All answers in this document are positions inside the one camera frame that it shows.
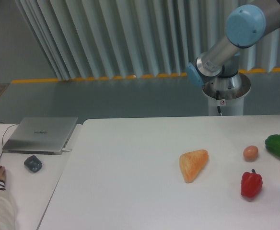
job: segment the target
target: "laptop lid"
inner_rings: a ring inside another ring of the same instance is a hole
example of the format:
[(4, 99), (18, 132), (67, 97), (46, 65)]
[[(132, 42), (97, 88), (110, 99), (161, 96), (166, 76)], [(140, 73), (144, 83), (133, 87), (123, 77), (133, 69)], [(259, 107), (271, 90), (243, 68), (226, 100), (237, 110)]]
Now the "laptop lid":
[(61, 154), (77, 117), (25, 117), (3, 146), (4, 152)]

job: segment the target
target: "red bell pepper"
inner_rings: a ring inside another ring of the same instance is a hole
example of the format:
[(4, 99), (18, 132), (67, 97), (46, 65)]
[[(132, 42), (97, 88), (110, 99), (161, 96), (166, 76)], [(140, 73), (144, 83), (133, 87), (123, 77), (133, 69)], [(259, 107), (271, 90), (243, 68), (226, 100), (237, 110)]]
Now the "red bell pepper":
[(249, 198), (255, 197), (261, 190), (263, 180), (254, 169), (252, 173), (245, 172), (241, 179), (241, 195)]

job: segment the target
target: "laptop logo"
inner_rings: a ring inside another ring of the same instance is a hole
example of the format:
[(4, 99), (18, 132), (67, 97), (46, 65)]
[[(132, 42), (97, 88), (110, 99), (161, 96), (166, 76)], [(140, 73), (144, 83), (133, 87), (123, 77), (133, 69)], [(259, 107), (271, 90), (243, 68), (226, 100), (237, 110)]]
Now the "laptop logo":
[(35, 131), (34, 134), (47, 134), (47, 131)]

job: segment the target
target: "silver metal cylinder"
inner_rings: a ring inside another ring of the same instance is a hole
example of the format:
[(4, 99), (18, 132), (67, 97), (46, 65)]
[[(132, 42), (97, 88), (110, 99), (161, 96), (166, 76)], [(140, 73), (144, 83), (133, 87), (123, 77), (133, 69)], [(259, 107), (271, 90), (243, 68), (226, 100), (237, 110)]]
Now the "silver metal cylinder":
[(207, 53), (198, 57), (197, 68), (204, 76), (217, 77), (222, 73), (222, 65), (237, 52), (239, 48), (234, 46), (227, 36), (224, 36)]

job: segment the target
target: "blue joint cap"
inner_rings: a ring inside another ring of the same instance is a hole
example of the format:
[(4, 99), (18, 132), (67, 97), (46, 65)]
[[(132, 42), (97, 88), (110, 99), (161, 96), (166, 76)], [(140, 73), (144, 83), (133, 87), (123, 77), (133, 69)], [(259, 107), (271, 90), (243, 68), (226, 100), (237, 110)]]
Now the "blue joint cap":
[(238, 47), (252, 46), (262, 37), (265, 29), (265, 15), (255, 5), (238, 7), (226, 21), (226, 35)]
[(188, 66), (186, 67), (186, 73), (187, 73), (188, 79), (194, 85), (196, 85), (197, 87), (202, 87), (204, 85), (204, 82), (203, 82), (201, 76), (199, 75), (198, 71), (191, 63), (189, 63)]

